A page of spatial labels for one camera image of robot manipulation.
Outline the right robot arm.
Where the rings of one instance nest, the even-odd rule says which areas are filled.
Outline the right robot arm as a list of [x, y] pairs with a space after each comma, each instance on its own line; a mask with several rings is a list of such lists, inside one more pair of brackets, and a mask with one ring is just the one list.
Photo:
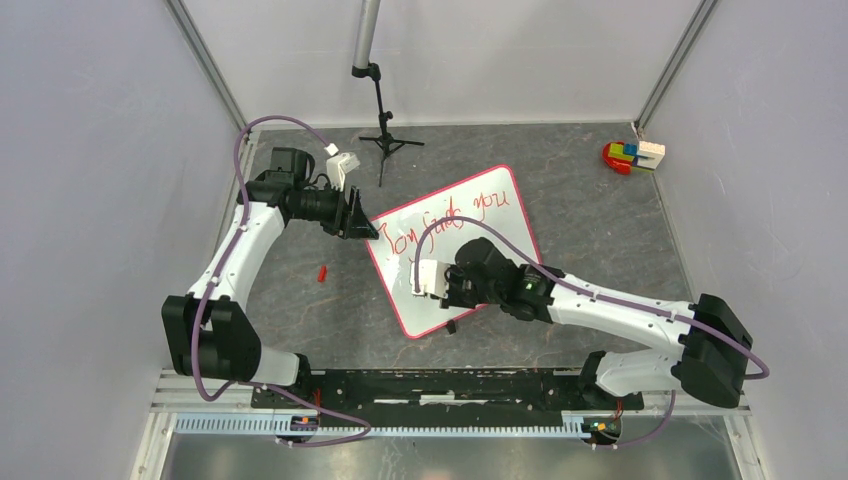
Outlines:
[[451, 263], [419, 261], [411, 283], [415, 294], [439, 300], [443, 309], [496, 305], [521, 321], [579, 326], [643, 345], [589, 356], [577, 392], [591, 408], [661, 390], [735, 408], [751, 377], [752, 336], [718, 296], [689, 303], [604, 288], [531, 261], [518, 265], [487, 238], [462, 245]]

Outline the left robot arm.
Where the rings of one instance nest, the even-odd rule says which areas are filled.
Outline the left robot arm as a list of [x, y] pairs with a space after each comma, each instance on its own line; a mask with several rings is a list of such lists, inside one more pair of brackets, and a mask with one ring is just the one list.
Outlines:
[[305, 357], [263, 345], [245, 308], [270, 247], [291, 221], [315, 222], [341, 239], [378, 239], [358, 188], [345, 185], [360, 164], [357, 156], [333, 145], [327, 150], [325, 183], [317, 187], [310, 154], [274, 148], [270, 168], [238, 193], [233, 223], [204, 273], [186, 294], [164, 301], [161, 316], [178, 374], [274, 384], [278, 397], [295, 408], [312, 399]]

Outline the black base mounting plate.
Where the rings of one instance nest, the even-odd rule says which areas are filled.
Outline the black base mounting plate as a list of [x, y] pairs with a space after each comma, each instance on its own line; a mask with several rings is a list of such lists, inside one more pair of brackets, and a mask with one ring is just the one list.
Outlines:
[[291, 387], [320, 407], [373, 427], [554, 427], [561, 414], [637, 411], [573, 369], [327, 369]]

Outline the grey metal pole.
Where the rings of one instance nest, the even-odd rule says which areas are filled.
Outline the grey metal pole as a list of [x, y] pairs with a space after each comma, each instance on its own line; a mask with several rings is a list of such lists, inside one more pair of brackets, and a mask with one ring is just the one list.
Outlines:
[[380, 0], [362, 1], [352, 59], [352, 75], [355, 78], [365, 78], [369, 75], [370, 54], [380, 5]]

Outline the colourful toy block stack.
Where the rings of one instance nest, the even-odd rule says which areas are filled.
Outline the colourful toy block stack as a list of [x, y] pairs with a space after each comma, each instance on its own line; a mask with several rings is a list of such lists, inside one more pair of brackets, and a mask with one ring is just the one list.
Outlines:
[[636, 144], [610, 142], [601, 150], [604, 163], [621, 175], [633, 171], [654, 172], [665, 157], [663, 144], [639, 141]]

